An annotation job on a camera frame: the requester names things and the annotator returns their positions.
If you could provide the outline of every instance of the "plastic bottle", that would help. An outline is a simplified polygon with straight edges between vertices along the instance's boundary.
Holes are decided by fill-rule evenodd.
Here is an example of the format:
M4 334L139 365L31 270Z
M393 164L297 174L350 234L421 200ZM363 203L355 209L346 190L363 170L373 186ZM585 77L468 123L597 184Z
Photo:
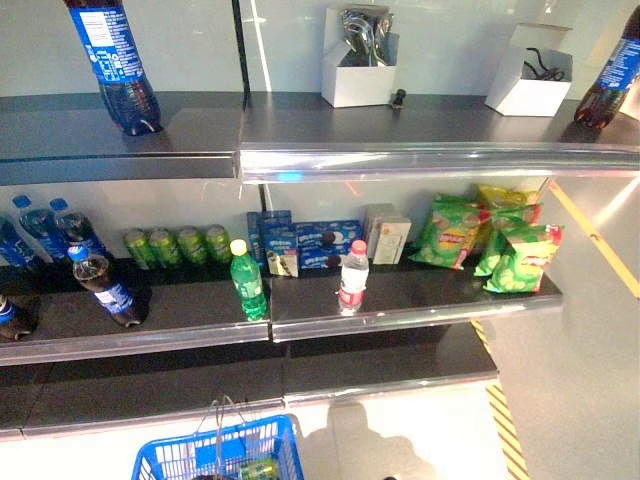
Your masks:
M44 262L18 235L6 218L0 217L0 255L12 267L24 269L32 274L42 272Z
M158 132L160 108L122 0L65 0L109 115L127 135Z
M149 314L149 305L137 301L116 277L112 263L101 255L90 254L84 245L69 248L73 276L95 297L120 326L139 325Z
M353 315L360 309L368 276L367 244L362 240L356 240L351 245L351 252L342 261L342 278L338 293L342 315Z
M0 294L0 336L9 340L20 340L36 329L36 322L21 308Z
M69 245L84 245L89 253L113 258L93 230L89 219L80 212L69 212L64 198L54 198L49 205L56 212L55 222L58 230Z
M53 212L48 208L30 209L31 200L26 195L13 198L13 204L20 209L20 225L35 238L51 260L57 264L68 264L69 244L58 231Z
M260 268L256 261L247 253L244 240L231 242L231 278L238 296L242 300L242 309L249 321L264 320L267 315L267 300L262 290Z
M640 6L631 14L611 58L580 102L574 120L591 128L606 127L639 72Z

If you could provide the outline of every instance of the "green soda bottle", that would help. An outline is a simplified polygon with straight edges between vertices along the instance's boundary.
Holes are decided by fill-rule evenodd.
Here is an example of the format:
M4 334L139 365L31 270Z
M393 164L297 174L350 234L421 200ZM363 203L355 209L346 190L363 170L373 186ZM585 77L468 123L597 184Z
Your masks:
M242 300L242 309L249 321L266 320L267 300L262 291L262 277L260 268L255 260L247 253L244 240L231 242L231 278L236 291Z

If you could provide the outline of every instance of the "plastic basket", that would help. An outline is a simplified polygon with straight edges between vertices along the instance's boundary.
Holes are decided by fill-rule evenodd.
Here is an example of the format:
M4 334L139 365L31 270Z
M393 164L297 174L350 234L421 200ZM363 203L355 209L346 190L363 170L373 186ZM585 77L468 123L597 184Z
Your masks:
M277 462L280 480L304 480L293 425L285 415L149 442L138 452L131 479L192 480L219 474L236 480L247 462L266 459Z

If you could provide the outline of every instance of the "canned drink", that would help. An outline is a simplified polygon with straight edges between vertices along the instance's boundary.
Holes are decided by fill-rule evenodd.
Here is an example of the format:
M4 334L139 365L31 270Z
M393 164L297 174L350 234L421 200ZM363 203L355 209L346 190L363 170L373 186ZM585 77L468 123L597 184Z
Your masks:
M151 270L160 266L149 245L146 232L139 228L129 230L124 234L124 245L142 270Z
M180 250L187 260L195 265L207 263L207 247L202 234L193 227L185 227L178 233Z
M156 228L149 235L149 245L162 268L182 265L182 255L176 238L166 228Z
M207 229L206 239L209 253L216 262L231 263L233 255L229 247L229 234L222 225L211 225Z

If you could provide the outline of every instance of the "black shelf surface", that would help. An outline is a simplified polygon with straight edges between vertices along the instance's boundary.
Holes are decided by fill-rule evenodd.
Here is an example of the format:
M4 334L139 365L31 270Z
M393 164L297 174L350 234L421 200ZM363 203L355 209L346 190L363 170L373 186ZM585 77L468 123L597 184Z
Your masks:
M3 367L0 433L27 438L358 397L497 376L469 324Z
M35 332L19 341L0 339L0 365L57 362L135 353L180 350L269 339L268 323L249 322L227 273L155 272L137 270L120 261L125 283L149 285L150 312L139 326L124 329L112 321L73 278L47 282L48 292L30 294L12 283L5 291L19 306L37 315ZM148 291L138 288L139 295Z
M164 131L128 137L98 94L1 97L2 184L234 177L242 94L157 98Z
M467 322L478 317L557 307L562 293L545 276L540 291L495 294L483 290L486 278L463 271L402 260L373 266L360 311L342 316L336 291L339 271L271 279L272 335L276 342Z
M333 109L317 93L252 93L240 142L247 182L384 176L634 175L640 123L575 125L577 101L555 117L505 117L484 97L408 95L404 108Z

